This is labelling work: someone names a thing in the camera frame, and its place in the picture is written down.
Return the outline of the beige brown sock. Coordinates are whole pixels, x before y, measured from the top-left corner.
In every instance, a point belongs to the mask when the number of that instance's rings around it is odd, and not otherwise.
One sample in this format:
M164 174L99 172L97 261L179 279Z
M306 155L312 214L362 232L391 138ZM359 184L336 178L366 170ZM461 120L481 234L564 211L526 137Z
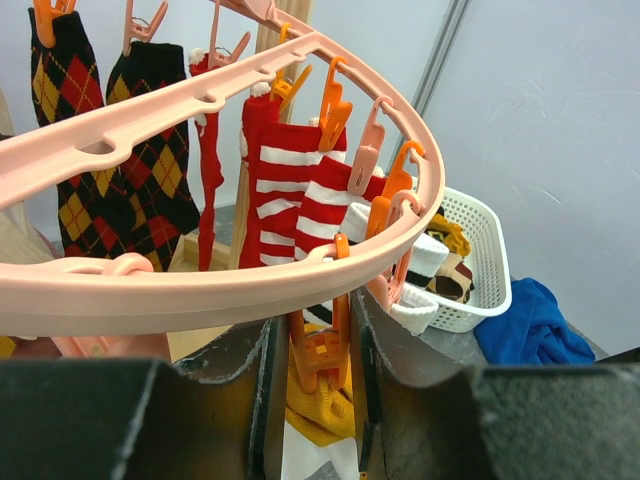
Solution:
M1 210L1 262L37 264L59 257L57 249L28 220L23 202Z

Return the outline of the mustard yellow sock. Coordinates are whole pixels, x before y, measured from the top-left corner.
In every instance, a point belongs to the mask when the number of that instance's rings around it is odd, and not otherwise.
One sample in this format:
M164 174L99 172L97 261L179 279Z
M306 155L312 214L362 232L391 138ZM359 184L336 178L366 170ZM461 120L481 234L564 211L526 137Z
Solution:
M297 371L289 371L285 419L298 433L319 447L354 438L355 410L351 380L347 379L343 388L335 389L326 377L321 376L316 390L306 393Z

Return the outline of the pink round clip hanger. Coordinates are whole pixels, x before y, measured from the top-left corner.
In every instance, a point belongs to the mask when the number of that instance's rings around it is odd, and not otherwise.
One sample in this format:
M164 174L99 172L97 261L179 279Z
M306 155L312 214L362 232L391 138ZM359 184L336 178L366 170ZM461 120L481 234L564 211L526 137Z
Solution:
M379 277L422 233L441 203L445 168L420 115L381 75L347 49L271 1L232 1L229 8L272 29L291 26L288 42L158 91L100 109L90 130L109 145L115 164L135 145L226 101L277 70L309 55L341 57L346 76L371 97L386 96L387 115L423 145L412 156L420 178L396 195L401 215L382 233L357 245L346 259L331 246L302 261L219 272L156 273L131 254L117 260L61 258L1 268L1 331L17 336L98 336L166 333L258 320L318 304ZM43 128L1 144L1 203L11 206L57 184L61 157Z

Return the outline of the socks pile in basket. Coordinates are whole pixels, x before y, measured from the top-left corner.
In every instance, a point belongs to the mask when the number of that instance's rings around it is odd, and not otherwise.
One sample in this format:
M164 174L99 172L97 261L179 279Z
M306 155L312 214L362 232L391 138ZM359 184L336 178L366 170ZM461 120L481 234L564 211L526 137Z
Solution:
M465 304L474 290L473 273L464 260L471 243L463 228L439 208L413 245L407 281L442 298Z

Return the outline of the red white striped sock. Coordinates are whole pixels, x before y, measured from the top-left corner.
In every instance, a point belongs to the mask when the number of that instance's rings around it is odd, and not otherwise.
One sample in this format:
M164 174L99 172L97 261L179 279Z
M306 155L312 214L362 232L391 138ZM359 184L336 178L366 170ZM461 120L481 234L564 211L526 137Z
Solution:
M324 156L345 161L347 136L342 132L334 148L322 152L318 126L282 123L264 127L258 140L259 156L249 171L255 182L253 206L259 219L261 264L294 260L294 231L304 193L313 169Z

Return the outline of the black argyle sock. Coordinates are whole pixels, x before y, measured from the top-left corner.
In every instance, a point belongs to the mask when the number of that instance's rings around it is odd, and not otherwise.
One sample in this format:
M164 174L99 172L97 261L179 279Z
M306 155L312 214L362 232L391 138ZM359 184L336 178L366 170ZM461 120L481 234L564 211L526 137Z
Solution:
M128 100L186 78L184 50L171 43L133 42L111 70L106 103ZM135 224L129 249L167 271L178 241L199 224L189 189L188 123L182 121L144 140L121 165Z
M104 106L94 50L78 12L44 17L32 5L30 82L38 125L61 157L54 164L57 215L69 257L114 259L135 223L109 145L90 130Z

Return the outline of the white plastic basket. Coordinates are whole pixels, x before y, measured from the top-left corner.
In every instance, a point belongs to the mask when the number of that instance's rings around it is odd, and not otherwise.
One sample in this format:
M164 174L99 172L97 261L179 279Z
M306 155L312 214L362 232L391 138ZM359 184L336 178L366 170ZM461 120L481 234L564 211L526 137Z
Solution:
M472 273L473 288L465 303L427 291L418 294L415 330L432 326L451 333L473 330L487 317L504 313L511 305L509 266L502 226L495 212L482 201L447 187L441 203L445 218L462 227L471 252L463 259Z

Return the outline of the orange clothespin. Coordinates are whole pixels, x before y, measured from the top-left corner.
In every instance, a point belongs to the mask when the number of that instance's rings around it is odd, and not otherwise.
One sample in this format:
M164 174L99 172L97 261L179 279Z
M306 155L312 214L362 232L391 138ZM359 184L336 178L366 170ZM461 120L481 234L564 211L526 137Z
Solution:
M332 300L332 324L306 333L301 310L287 315L296 370L302 390L314 393L317 374L325 372L335 389L344 386L347 378L350 350L350 300L342 294Z

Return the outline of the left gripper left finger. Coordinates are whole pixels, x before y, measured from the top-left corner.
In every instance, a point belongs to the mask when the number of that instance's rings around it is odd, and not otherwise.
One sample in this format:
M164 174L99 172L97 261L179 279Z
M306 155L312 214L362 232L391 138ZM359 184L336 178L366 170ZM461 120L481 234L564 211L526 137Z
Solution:
M288 328L236 325L174 364L1 364L5 479L277 479Z

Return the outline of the blue cloth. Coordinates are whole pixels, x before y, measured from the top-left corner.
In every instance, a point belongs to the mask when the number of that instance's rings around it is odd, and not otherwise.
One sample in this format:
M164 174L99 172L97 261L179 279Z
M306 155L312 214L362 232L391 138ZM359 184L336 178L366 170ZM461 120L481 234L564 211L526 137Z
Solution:
M523 278L511 282L512 302L501 315L474 329L477 343L492 365L587 365L595 354L562 315L554 294Z

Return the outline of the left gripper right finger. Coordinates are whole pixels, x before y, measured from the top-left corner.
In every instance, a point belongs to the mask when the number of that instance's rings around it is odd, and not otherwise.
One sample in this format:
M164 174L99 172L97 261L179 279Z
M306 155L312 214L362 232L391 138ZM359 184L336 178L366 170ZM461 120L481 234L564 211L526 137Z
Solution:
M464 365L351 295L358 466L371 479L635 479L639 368Z

